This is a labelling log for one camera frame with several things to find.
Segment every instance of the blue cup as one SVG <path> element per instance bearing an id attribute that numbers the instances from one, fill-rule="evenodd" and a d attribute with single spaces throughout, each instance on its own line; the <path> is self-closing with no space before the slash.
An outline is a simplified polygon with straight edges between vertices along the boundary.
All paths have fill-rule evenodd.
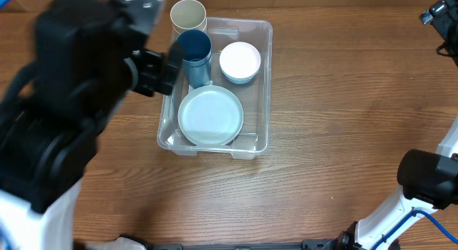
<path id="1" fill-rule="evenodd" d="M 182 68 L 191 87 L 208 85 L 212 70 L 212 42 L 208 35 L 193 29 L 180 34 L 177 41 L 185 51 Z"/>

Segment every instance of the beige cup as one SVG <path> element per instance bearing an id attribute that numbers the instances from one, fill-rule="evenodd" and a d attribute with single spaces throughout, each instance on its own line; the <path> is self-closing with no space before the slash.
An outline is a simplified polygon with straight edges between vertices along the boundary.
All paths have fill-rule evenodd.
<path id="1" fill-rule="evenodd" d="M 207 32 L 207 11 L 197 0 L 182 0 L 170 10 L 173 29 L 181 34 L 190 29 Z"/>

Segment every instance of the white plate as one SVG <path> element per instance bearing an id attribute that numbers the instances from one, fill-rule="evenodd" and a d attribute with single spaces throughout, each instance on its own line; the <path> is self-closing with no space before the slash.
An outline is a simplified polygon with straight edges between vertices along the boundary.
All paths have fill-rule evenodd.
<path id="1" fill-rule="evenodd" d="M 249 82 L 258 73 L 260 61 L 259 51 L 246 42 L 229 44 L 220 55 L 221 70 L 235 83 Z"/>
<path id="2" fill-rule="evenodd" d="M 178 124 L 195 145 L 225 145 L 242 129 L 243 108 L 229 90 L 203 86 L 190 92 L 181 102 Z"/>

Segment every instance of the plastic bin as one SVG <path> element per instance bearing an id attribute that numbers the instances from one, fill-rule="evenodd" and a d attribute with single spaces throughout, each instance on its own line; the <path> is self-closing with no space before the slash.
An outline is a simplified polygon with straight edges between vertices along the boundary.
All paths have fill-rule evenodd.
<path id="1" fill-rule="evenodd" d="M 252 160 L 265 154 L 269 145 L 271 115 L 272 26 L 267 21 L 208 17 L 207 34 L 213 45 L 213 85 L 230 90 L 242 103 L 243 127 L 227 145 L 213 147 L 192 144 L 178 125 L 178 109 L 183 98 L 192 90 L 181 73 L 170 96 L 164 96 L 157 143 L 178 155 L 196 156 L 198 152 L 230 153 L 234 159 Z M 177 37 L 172 33 L 172 40 Z M 261 66 L 249 83 L 230 82 L 220 68 L 220 53 L 230 43 L 247 42 L 261 55 Z"/>

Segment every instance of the wooden table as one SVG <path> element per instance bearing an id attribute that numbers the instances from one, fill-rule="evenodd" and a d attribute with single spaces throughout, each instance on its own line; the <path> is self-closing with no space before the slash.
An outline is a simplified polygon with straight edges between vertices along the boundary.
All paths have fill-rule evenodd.
<path id="1" fill-rule="evenodd" d="M 156 143 L 162 97 L 131 94 L 87 166 L 75 237 L 155 243 L 333 238 L 396 187 L 402 156 L 434 152 L 458 113 L 458 69 L 419 7 L 208 11 L 265 19 L 273 33 L 271 146 L 254 161 L 185 158 Z M 29 61 L 33 14 L 1 14 L 0 86 Z M 149 48 L 170 43 L 168 15 Z M 458 236 L 458 207 L 435 216 Z M 426 219 L 404 249 L 452 249 Z"/>

